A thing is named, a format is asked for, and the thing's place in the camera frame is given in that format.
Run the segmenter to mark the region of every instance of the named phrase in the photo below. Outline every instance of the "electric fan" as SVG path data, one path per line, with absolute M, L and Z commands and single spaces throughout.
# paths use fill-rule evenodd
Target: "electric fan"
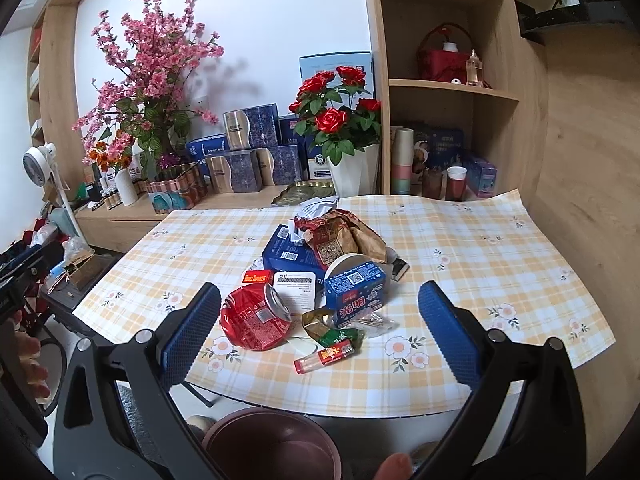
M 43 187 L 49 177 L 53 175 L 53 183 L 56 185 L 58 195 L 62 199 L 66 213 L 69 215 L 69 219 L 76 229 L 76 233 L 78 233 L 78 236 L 82 238 L 82 241 L 88 246 L 89 244 L 86 243 L 86 239 L 80 230 L 78 221 L 74 216 L 74 212 L 69 205 L 69 200 L 66 199 L 65 190 L 62 187 L 62 181 L 58 173 L 58 164 L 56 163 L 55 145 L 50 142 L 44 146 L 29 148 L 27 153 L 22 157 L 22 164 L 24 165 L 24 170 L 27 172 L 27 175 L 29 175 L 29 178 L 36 186 Z

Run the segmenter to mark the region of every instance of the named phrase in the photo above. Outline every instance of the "white flower pot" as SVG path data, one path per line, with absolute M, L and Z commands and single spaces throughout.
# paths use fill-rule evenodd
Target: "white flower pot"
M 122 205 L 131 205 L 138 200 L 138 194 L 133 187 L 129 170 L 120 170 L 116 174 L 115 183 L 118 193 L 120 194 L 120 199 L 122 200 Z
M 375 192 L 380 145 L 372 144 L 364 150 L 364 152 L 356 150 L 354 155 L 343 153 L 342 160 L 337 166 L 329 160 L 335 193 L 340 198 Z

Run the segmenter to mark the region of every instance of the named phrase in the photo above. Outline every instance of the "yellow plaid tablecloth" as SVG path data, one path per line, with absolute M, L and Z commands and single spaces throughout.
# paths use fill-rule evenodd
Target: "yellow plaid tablecloth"
M 614 343 L 600 309 L 564 258 L 527 215 L 517 191 L 481 202 L 411 196 L 340 200 L 410 265 L 380 314 L 400 324 L 365 340 L 362 352 L 297 375 L 290 344 L 267 352 L 234 348 L 216 324 L 187 380 L 248 403 L 314 415 L 392 417 L 455 410 L 458 384 L 417 309 L 435 280 L 482 325 L 519 342 L 561 338 L 574 367 Z M 75 314 L 113 342 L 156 329 L 204 282 L 224 298 L 295 208 L 171 213 L 111 269 Z

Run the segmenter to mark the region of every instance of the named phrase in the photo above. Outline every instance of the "cup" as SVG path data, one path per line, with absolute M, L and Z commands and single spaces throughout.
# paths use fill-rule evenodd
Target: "cup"
M 466 168 L 452 166 L 447 169 L 447 191 L 445 199 L 450 202 L 462 200 L 466 190 Z

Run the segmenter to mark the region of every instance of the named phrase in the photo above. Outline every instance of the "white wall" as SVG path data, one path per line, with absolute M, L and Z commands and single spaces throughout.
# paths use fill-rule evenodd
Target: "white wall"
M 27 56 L 30 30 L 0 36 L 0 251 L 33 223 L 42 208 L 42 188 L 24 171 L 22 156 L 31 147 L 27 113 Z
M 180 14 L 184 0 L 164 0 L 163 8 Z M 125 12 L 140 15 L 140 1 L 83 0 L 76 28 L 76 89 L 81 114 L 95 105 L 97 84 L 122 74 L 110 68 L 96 47 L 90 31 L 98 13 L 110 10 L 111 24 L 120 32 Z M 326 52 L 370 50 L 365 0 L 198 0 L 196 22 L 216 30 L 225 47 L 217 63 L 209 59 L 191 77 L 191 98 L 208 94 L 210 108 L 219 116 L 238 108 L 277 103 L 281 115 L 289 114 L 300 86 L 301 56 Z M 223 131 L 203 126 L 195 136 Z

